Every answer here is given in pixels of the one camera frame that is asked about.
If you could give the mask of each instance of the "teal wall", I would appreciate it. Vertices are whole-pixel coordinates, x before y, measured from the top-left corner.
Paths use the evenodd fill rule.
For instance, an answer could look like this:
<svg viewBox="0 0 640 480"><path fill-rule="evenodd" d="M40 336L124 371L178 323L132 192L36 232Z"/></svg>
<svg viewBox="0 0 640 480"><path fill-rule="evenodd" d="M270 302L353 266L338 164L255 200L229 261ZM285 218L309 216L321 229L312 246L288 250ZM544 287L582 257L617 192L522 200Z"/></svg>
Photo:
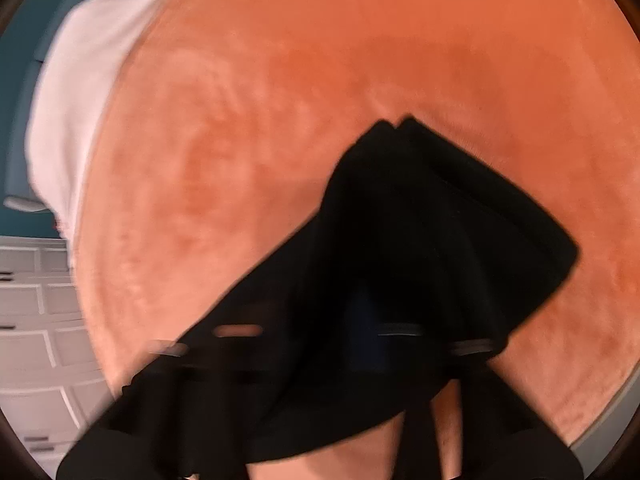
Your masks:
<svg viewBox="0 0 640 480"><path fill-rule="evenodd" d="M0 36L0 196L4 198L10 126L24 70L60 0L24 0ZM58 237L51 213L22 213L0 204L0 235Z"/></svg>

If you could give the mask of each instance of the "drawer handle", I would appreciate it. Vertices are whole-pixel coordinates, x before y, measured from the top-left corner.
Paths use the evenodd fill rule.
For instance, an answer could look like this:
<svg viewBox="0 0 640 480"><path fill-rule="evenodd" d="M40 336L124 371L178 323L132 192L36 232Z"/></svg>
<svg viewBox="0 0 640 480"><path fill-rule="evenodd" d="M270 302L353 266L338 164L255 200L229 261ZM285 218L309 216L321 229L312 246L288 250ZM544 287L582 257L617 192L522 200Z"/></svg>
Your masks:
<svg viewBox="0 0 640 480"><path fill-rule="evenodd" d="M35 446L35 447L30 447L29 451L32 453L43 453L45 451L55 451L56 447L55 446Z"/></svg>

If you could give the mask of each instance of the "white fabric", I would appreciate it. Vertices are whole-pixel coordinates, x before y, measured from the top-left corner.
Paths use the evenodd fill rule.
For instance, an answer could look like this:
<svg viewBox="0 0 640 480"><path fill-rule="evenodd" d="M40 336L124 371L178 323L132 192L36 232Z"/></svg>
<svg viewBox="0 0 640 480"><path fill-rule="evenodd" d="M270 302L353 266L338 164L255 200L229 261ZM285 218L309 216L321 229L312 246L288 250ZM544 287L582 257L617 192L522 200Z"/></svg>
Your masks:
<svg viewBox="0 0 640 480"><path fill-rule="evenodd" d="M72 244L84 174L122 63L164 0L86 0L69 12L44 62L25 151L31 186Z"/></svg>

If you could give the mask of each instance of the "orange velvet surface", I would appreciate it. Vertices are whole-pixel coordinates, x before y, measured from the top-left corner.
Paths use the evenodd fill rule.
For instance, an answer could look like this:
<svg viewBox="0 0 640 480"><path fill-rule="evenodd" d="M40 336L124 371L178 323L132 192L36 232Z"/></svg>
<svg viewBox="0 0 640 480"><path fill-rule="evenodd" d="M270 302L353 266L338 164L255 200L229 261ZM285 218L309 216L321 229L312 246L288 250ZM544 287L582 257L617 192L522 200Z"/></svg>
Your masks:
<svg viewBox="0 0 640 480"><path fill-rule="evenodd" d="M578 241L495 366L580 436L640 358L640 44L613 0L168 0L113 91L76 240L112 389L314 211L371 123L408 112ZM454 391L435 405L450 477ZM252 474L388 478L398 427Z"/></svg>

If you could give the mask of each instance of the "white dresser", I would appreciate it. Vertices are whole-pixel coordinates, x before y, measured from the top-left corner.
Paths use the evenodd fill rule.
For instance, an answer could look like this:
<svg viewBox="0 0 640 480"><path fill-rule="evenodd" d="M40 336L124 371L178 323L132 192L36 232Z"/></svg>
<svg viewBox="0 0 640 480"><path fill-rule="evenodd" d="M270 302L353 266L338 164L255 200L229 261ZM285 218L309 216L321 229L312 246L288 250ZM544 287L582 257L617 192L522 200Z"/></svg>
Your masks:
<svg viewBox="0 0 640 480"><path fill-rule="evenodd" d="M109 399L65 243L0 237L0 409L49 476Z"/></svg>

